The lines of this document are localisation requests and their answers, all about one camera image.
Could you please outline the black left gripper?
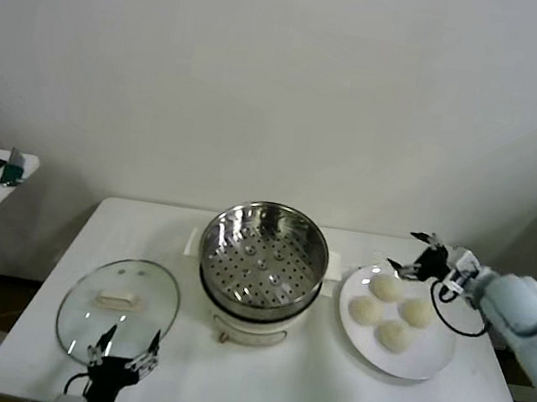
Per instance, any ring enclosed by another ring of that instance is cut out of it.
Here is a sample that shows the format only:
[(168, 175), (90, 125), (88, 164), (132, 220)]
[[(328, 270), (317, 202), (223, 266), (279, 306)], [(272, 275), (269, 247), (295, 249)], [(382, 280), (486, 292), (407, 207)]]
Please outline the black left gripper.
[(131, 360), (106, 357), (116, 331), (117, 326), (111, 326), (87, 348), (89, 384), (84, 391), (87, 402), (115, 402), (121, 390), (139, 383), (140, 372), (150, 373), (158, 366), (161, 330), (154, 335), (147, 350)]

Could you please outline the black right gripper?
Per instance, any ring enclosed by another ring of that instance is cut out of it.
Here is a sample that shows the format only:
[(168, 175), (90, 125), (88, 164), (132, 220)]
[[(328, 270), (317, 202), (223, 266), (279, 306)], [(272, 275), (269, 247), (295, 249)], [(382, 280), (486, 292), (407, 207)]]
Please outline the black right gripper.
[(401, 280), (425, 282), (431, 278), (444, 280), (451, 267), (448, 264), (447, 246), (435, 233), (411, 232), (412, 237), (424, 242), (428, 247), (412, 264), (403, 265), (396, 260), (387, 259), (393, 271)]

